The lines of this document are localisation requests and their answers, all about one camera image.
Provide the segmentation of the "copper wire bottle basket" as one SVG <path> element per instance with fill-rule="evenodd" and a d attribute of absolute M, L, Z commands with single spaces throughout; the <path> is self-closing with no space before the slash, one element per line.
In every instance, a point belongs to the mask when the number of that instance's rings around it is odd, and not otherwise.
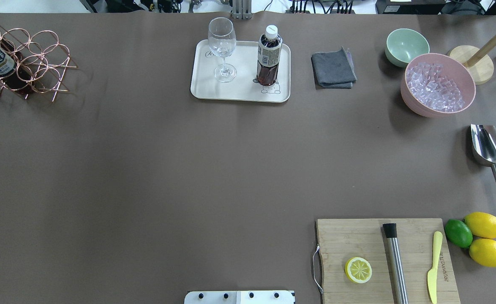
<path fill-rule="evenodd" d="M 0 97 L 3 92 L 12 92 L 23 99 L 41 95 L 55 102 L 57 95 L 70 92 L 66 74 L 69 70 L 78 69 L 78 65 L 56 32 L 42 30 L 30 33 L 24 28 L 6 29 L 0 24 L 0 38 L 14 46 L 15 52 L 5 52 L 16 61 L 18 68 L 27 69 L 33 89 L 32 94 L 21 95 L 8 88 L 0 78 Z"/>

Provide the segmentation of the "clear wine glass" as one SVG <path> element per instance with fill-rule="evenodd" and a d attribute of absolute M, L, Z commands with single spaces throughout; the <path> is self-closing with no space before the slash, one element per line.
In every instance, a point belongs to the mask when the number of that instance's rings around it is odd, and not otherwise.
<path fill-rule="evenodd" d="M 222 59 L 221 65 L 215 68 L 215 78 L 222 83 L 233 81 L 236 77 L 236 68 L 226 63 L 236 49 L 236 31 L 230 19 L 217 17 L 212 19 L 208 27 L 207 40 L 209 48 L 215 56 Z"/>

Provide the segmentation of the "whole lemon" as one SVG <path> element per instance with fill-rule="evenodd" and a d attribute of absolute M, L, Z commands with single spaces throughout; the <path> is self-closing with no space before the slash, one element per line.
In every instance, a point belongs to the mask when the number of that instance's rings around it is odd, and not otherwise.
<path fill-rule="evenodd" d="M 463 221 L 474 236 L 496 239 L 496 216 L 486 212 L 472 212 Z"/>
<path fill-rule="evenodd" d="M 469 247 L 472 260 L 484 267 L 496 267 L 496 240 L 480 238 Z"/>

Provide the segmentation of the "whole lemon right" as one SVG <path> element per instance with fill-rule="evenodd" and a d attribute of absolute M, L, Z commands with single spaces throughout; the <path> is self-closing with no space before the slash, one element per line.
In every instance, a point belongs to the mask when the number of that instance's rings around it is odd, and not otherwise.
<path fill-rule="evenodd" d="M 469 247 L 472 260 L 484 267 L 496 267 L 496 240 L 480 238 Z"/>

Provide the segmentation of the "grey folded cloth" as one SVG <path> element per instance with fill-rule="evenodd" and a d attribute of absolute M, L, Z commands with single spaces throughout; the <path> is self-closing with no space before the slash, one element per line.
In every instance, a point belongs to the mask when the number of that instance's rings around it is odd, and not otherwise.
<path fill-rule="evenodd" d="M 317 84 L 325 89 L 352 89 L 357 81 L 351 53 L 346 48 L 312 54 Z"/>

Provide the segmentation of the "steel muddler black tip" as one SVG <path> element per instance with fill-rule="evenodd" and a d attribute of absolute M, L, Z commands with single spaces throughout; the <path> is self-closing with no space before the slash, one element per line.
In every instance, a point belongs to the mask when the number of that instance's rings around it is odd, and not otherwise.
<path fill-rule="evenodd" d="M 394 282 L 394 291 L 397 298 L 397 304 L 408 304 L 409 298 L 405 284 L 402 257 L 399 250 L 397 225 L 396 223 L 384 223 L 382 227 L 387 239 L 387 247 L 390 254 L 392 279 Z"/>

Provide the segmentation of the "pink bowl of ice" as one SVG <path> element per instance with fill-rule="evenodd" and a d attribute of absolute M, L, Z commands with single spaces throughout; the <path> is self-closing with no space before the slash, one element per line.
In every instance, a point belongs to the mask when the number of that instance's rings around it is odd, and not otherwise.
<path fill-rule="evenodd" d="M 476 85 L 467 69 L 444 54 L 415 57 L 401 82 L 404 103 L 418 115 L 444 117 L 466 110 L 476 96 Z"/>

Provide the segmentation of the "metal ice scoop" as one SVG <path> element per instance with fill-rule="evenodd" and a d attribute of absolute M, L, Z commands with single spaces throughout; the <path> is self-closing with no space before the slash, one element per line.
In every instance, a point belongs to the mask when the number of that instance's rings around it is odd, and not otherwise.
<path fill-rule="evenodd" d="M 476 161 L 490 167 L 496 183 L 496 127 L 471 124 L 473 155 Z"/>

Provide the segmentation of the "aluminium frame post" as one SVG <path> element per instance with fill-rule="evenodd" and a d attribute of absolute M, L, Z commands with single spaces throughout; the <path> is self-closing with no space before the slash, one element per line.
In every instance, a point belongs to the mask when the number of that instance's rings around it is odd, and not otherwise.
<path fill-rule="evenodd" d="M 229 3 L 232 6 L 233 19 L 252 19 L 252 0 L 230 0 Z"/>

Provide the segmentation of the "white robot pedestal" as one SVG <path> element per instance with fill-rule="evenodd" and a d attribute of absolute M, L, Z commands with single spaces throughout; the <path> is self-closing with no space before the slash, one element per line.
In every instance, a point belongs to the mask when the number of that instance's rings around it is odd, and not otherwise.
<path fill-rule="evenodd" d="M 185 304 L 295 304 L 296 296 L 290 290 L 222 290 L 192 291 L 184 298 Z"/>

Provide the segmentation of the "wooden cutting board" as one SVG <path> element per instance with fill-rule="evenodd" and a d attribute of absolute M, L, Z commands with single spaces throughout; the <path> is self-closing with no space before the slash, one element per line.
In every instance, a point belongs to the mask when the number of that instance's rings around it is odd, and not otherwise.
<path fill-rule="evenodd" d="M 318 255 L 324 304 L 395 304 L 397 296 L 390 250 L 382 225 L 397 225 L 399 252 L 408 300 L 429 304 L 427 273 L 432 267 L 432 240 L 443 232 L 441 219 L 318 219 Z M 354 283 L 345 274 L 350 258 L 370 262 L 372 277 Z"/>

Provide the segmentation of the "yellow plastic knife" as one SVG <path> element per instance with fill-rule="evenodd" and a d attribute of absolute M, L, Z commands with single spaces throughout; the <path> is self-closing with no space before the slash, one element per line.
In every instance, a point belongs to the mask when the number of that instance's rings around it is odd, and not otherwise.
<path fill-rule="evenodd" d="M 435 231 L 432 237 L 431 268 L 426 275 L 426 286 L 432 304 L 437 304 L 437 276 L 442 243 L 443 233 L 441 231 Z"/>

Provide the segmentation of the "wooden cup tree stand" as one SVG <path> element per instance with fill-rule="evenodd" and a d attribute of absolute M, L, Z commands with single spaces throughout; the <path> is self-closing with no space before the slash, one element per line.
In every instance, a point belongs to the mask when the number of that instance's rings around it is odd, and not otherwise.
<path fill-rule="evenodd" d="M 481 48 L 475 46 L 457 46 L 449 51 L 448 56 L 461 63 L 473 78 L 476 85 L 486 83 L 494 72 L 493 60 L 488 53 L 496 47 L 496 35 Z"/>

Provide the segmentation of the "green lime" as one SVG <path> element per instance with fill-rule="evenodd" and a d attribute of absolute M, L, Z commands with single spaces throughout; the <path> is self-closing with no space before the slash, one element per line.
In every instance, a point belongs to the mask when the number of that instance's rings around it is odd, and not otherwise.
<path fill-rule="evenodd" d="M 447 239 L 460 248 L 469 248 L 473 241 L 470 228 L 461 220 L 449 219 L 444 226 Z"/>

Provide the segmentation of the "green empty bowl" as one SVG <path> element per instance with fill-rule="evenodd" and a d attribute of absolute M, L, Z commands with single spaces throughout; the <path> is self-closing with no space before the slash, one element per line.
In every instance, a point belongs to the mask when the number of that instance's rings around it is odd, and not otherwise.
<path fill-rule="evenodd" d="M 395 29 L 387 36 L 385 56 L 396 67 L 405 68 L 414 58 L 429 52 L 429 42 L 413 29 Z"/>

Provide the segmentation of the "whole lemon left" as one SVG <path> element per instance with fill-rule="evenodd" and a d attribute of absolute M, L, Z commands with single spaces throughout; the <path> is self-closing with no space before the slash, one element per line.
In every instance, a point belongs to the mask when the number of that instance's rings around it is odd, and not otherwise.
<path fill-rule="evenodd" d="M 474 236 L 496 239 L 496 216 L 486 212 L 472 212 L 463 221 Z"/>

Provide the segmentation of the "half lemon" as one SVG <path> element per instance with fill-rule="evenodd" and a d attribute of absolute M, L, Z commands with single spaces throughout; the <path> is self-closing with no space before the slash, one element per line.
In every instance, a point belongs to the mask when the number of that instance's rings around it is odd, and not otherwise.
<path fill-rule="evenodd" d="M 349 258 L 345 264 L 344 273 L 354 283 L 367 283 L 372 277 L 371 263 L 362 257 Z"/>

